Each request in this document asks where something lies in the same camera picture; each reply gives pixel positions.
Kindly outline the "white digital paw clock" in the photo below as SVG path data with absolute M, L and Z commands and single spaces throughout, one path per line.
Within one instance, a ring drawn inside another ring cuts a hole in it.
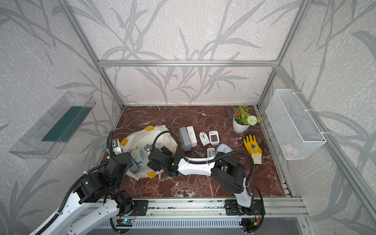
M 209 132 L 209 141 L 212 146 L 217 146 L 220 143 L 219 133 L 216 130 Z

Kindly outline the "grey blue square clock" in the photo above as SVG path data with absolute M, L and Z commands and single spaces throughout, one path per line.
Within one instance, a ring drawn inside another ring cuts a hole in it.
M 192 144 L 191 144 L 191 140 L 190 140 L 187 128 L 186 127 L 181 127 L 179 129 L 179 135 L 180 135 L 180 140 L 181 140 L 181 144 L 182 144 L 183 150 L 185 152 L 191 151 Z

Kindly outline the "white canvas tote bag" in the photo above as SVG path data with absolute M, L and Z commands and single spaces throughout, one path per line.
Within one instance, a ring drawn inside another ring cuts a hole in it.
M 154 178 L 160 175 L 163 170 L 154 171 L 147 164 L 149 163 L 148 156 L 151 152 L 151 147 L 158 134 L 167 131 L 165 125 L 149 126 L 141 131 L 135 132 L 120 142 L 122 152 L 128 152 L 131 157 L 136 160 L 141 166 L 135 172 L 128 170 L 127 175 L 135 180 L 142 178 Z

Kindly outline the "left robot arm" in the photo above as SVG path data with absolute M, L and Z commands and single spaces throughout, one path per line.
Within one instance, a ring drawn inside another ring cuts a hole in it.
M 59 208 L 32 234 L 86 235 L 99 224 L 132 212 L 135 206 L 131 196 L 119 189 L 132 157 L 113 153 L 113 134 L 111 130 L 107 138 L 109 159 L 80 176 Z

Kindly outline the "white cube digital clock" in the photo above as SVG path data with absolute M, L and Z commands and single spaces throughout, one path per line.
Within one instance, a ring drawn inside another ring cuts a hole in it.
M 213 147 L 207 148 L 207 158 L 214 158 L 216 156 L 216 149 Z

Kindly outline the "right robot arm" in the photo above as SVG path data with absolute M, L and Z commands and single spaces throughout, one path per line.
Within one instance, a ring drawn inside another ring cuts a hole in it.
M 178 154 L 173 157 L 165 151 L 156 148 L 157 140 L 163 134 L 170 134 L 178 144 Z M 188 158 L 181 152 L 182 145 L 177 136 L 171 131 L 163 131 L 156 136 L 151 145 L 148 156 L 148 167 L 153 171 L 163 170 L 167 176 L 177 175 L 205 175 L 212 177 L 220 186 L 232 192 L 237 204 L 243 208 L 251 208 L 253 204 L 253 193 L 250 191 L 249 181 L 255 169 L 252 156 L 245 151 L 235 150 L 228 153 L 219 152 L 215 157 L 209 158 Z M 251 167 L 246 174 L 245 167 L 233 155 L 245 155 L 251 161 Z

